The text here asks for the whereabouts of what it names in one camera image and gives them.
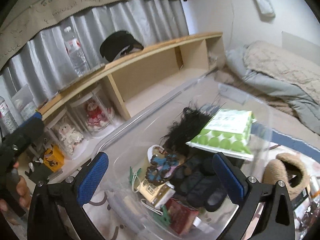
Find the person left hand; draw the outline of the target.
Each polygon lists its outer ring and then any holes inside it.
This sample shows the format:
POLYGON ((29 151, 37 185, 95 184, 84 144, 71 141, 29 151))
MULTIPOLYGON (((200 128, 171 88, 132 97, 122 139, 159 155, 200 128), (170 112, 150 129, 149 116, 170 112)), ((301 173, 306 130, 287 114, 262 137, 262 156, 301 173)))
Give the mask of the person left hand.
MULTIPOLYGON (((14 168, 15 169, 19 168, 18 162, 15 163, 14 168)), ((20 181, 16 186, 16 191, 20 196, 20 199, 19 199, 20 206, 29 210, 30 203, 31 203, 31 195, 30 195, 29 187, 27 186, 27 183, 23 178, 23 176, 20 176, 20 181)), ((1 211, 7 211, 7 210, 8 210, 7 203, 3 199, 1 199, 1 211)))

